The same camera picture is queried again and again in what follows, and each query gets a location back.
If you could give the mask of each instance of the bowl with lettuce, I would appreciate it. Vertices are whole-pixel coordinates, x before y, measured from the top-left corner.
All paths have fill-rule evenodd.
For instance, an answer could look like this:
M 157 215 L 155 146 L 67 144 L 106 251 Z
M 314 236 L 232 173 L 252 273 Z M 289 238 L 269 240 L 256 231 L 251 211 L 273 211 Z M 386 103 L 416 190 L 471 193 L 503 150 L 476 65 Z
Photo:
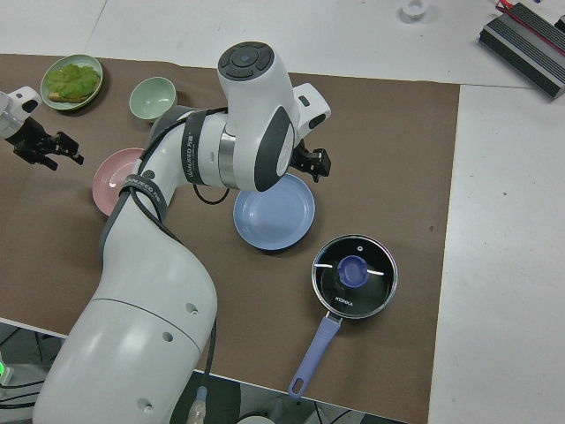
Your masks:
M 45 72 L 41 80 L 41 98 L 56 110 L 82 108 L 100 92 L 102 75 L 102 66 L 94 57 L 64 57 Z

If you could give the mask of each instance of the red wire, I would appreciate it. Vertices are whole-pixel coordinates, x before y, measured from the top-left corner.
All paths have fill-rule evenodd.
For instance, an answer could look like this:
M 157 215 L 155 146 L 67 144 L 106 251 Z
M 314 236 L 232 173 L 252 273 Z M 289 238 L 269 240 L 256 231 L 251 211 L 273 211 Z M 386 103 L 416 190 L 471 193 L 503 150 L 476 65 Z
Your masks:
M 496 10 L 497 11 L 501 11 L 503 13 L 507 13 L 513 20 L 515 20 L 518 24 L 520 24 L 522 27 L 526 28 L 528 31 L 530 31 L 531 33 L 535 34 L 538 38 L 540 38 L 541 40 L 543 40 L 544 42 L 546 42 L 547 44 L 549 44 L 551 47 L 553 47 L 554 49 L 556 49 L 559 53 L 561 53 L 562 55 L 565 56 L 565 50 L 562 49 L 561 47 L 559 47 L 557 44 L 555 44 L 554 42 L 552 42 L 551 40 L 549 40 L 547 37 L 545 37 L 543 34 L 540 34 L 538 31 L 536 31 L 534 28 L 532 28 L 531 26 L 529 26 L 528 24 L 526 24 L 523 20 L 521 20 L 520 18 L 518 18 L 514 13 L 512 13 L 512 11 L 510 11 L 510 8 L 512 8 L 514 5 L 510 4 L 508 2 L 508 0 L 500 0 L 499 3 L 502 3 L 503 7 L 500 6 L 496 6 Z

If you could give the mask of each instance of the blue pan handle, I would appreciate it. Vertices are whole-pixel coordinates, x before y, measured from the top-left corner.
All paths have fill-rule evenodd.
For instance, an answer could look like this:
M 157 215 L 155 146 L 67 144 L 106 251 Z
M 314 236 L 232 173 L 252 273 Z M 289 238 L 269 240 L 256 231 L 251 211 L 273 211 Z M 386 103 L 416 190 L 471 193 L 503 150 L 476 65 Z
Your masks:
M 327 315 L 321 320 L 316 336 L 314 336 L 313 341 L 310 343 L 308 352 L 306 352 L 297 373 L 290 383 L 289 395 L 292 398 L 300 399 L 304 395 L 314 371 L 316 371 L 318 364 L 320 364 L 321 357 L 329 346 L 329 342 L 332 341 L 340 329 L 341 322 L 341 319 L 336 321 Z

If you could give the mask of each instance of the saucepan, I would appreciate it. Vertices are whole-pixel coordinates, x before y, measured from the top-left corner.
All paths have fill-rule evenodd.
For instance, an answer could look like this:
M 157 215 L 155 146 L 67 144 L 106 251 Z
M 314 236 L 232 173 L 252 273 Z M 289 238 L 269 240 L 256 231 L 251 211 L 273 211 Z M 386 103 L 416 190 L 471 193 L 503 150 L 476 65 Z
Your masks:
M 301 398 L 342 319 L 361 320 L 385 309 L 395 295 L 398 270 L 392 254 L 363 235 L 333 239 L 321 248 L 312 266 L 312 283 L 328 313 L 289 386 Z

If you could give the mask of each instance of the plate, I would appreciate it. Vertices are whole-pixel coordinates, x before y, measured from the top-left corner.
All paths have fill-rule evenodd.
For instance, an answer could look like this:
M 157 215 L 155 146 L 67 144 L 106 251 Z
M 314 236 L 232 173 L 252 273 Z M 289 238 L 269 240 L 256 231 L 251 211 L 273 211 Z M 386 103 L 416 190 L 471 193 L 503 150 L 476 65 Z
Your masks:
M 75 64 L 81 67 L 87 65 L 92 66 L 94 68 L 94 71 L 100 77 L 100 80 L 98 81 L 98 85 L 96 86 L 94 92 L 91 95 L 89 95 L 88 98 L 82 103 L 52 102 L 49 99 L 49 88 L 47 87 L 47 82 L 45 81 L 45 77 L 47 76 L 47 73 L 49 71 L 59 70 L 63 66 L 67 66 L 68 64 Z M 53 65 L 51 65 L 51 67 L 43 75 L 43 78 L 41 79 L 41 98 L 43 99 L 45 104 L 50 106 L 50 108 L 56 110 L 76 110 L 89 104 L 96 97 L 96 95 L 98 95 L 98 93 L 100 92 L 100 88 L 102 87 L 102 80 L 103 80 L 102 65 L 94 57 L 88 55 L 72 55 L 72 56 L 63 57 L 62 59 L 56 61 Z
M 300 178 L 285 174 L 262 193 L 241 192 L 233 220 L 239 235 L 263 250 L 280 250 L 297 243 L 312 226 L 314 197 Z
M 143 153 L 142 148 L 126 148 L 108 157 L 96 171 L 92 195 L 96 207 L 110 216 L 119 198 L 125 178 L 133 171 L 133 165 Z

